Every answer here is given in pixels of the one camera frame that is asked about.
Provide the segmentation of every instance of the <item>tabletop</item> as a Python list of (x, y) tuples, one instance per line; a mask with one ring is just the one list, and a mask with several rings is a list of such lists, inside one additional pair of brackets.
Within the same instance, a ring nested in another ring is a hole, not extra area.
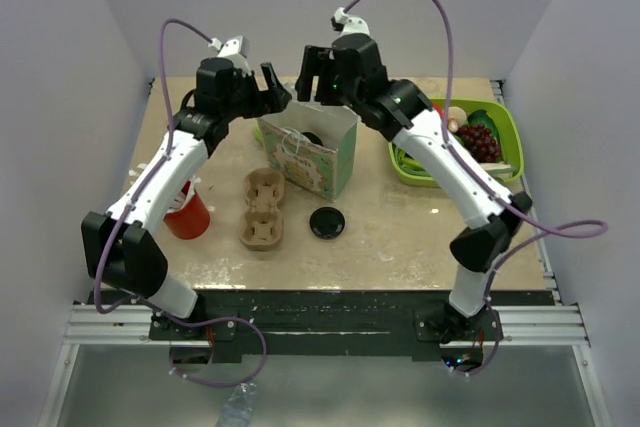
[[(445, 79), (411, 80), (427, 96), (444, 96)], [(195, 87), (195, 78), (173, 77), (168, 83), (175, 111), (184, 94)], [(487, 79), (455, 79), (453, 96), (494, 100)], [(166, 124), (162, 91), (156, 81), (132, 169), (151, 159)], [(330, 202), (287, 182), (281, 208), (282, 244), (270, 252), (247, 250), (238, 236), (240, 218), (247, 208), (244, 177), (268, 166), (262, 146), (253, 137), (254, 126), (255, 120), (235, 120), (229, 136), (197, 172), (201, 178), (197, 191), (211, 213), (207, 231), (194, 240), (179, 240), (161, 223), (154, 233), (176, 277), (199, 289), (453, 288), (456, 262), (449, 242), (465, 227), (458, 210), (440, 189), (402, 184), (393, 171), (386, 141), (362, 124), (357, 130), (353, 175), (340, 197)], [(519, 182), (511, 185), (514, 191), (522, 190)], [(310, 215), (322, 206), (336, 207), (345, 215), (345, 231), (334, 240), (321, 240), (309, 228)], [(531, 235), (533, 230), (525, 225), (514, 243)], [(504, 266), (494, 288), (545, 288), (534, 245)]]

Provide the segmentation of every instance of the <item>paper bag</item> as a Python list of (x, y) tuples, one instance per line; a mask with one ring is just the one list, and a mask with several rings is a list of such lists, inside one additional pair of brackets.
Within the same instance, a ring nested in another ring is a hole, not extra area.
[[(259, 118), (258, 125), (271, 167), (294, 184), (335, 200), (353, 172), (357, 121), (347, 107), (292, 100), (283, 112)], [(301, 135), (306, 132), (323, 145)]]

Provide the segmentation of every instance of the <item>green basket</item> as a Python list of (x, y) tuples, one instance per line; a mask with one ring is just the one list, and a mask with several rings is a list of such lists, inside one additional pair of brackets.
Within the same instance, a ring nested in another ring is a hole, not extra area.
[[(444, 107), (444, 99), (431, 99), (432, 102)], [(497, 102), (489, 102), (486, 100), (473, 99), (451, 99), (451, 105), (457, 105), (464, 110), (467, 115), (477, 110), (486, 110), (487, 114), (495, 122), (500, 134), (500, 148), (502, 149), (502, 159), (514, 167), (515, 171), (509, 177), (500, 177), (500, 181), (504, 183), (513, 182), (522, 176), (524, 171), (524, 158), (522, 156), (522, 144), (520, 143), (520, 135), (513, 121), (513, 117), (505, 107)], [(433, 177), (428, 175), (416, 175), (405, 172), (400, 167), (397, 158), (397, 147), (389, 142), (389, 155), (391, 163), (396, 171), (396, 175), (401, 182), (409, 185), (421, 187), (438, 187)]]

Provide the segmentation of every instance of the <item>clear plastic water bottle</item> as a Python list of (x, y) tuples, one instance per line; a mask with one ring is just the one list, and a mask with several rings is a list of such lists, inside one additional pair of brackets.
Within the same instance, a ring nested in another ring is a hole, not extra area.
[(216, 427), (248, 427), (253, 418), (256, 384), (240, 384), (222, 406)]

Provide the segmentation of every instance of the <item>red cup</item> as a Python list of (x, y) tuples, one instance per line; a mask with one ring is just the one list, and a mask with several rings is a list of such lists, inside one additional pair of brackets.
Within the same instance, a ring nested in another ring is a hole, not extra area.
[[(187, 182), (182, 188), (182, 193), (187, 195), (189, 191)], [(191, 240), (200, 237), (211, 222), (209, 211), (205, 207), (197, 191), (193, 192), (193, 197), (182, 209), (164, 216), (164, 223), (167, 224), (171, 233), (182, 240)]]

